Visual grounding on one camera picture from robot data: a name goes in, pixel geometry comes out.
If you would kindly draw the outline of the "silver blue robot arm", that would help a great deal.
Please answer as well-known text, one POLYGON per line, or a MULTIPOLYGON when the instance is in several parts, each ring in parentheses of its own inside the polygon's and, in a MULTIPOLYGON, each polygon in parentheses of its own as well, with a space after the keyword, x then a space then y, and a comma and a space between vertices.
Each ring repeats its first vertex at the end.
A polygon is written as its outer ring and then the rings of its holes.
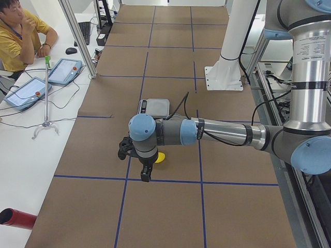
POLYGON ((137 114, 118 157, 138 158, 141 179, 151 179, 158 147, 191 145, 197 140, 252 146, 310 175, 330 170, 330 125, 325 120, 330 67, 330 1, 268 1, 265 34, 292 39, 293 61, 289 120, 283 126, 247 126, 171 115, 154 120, 137 114))

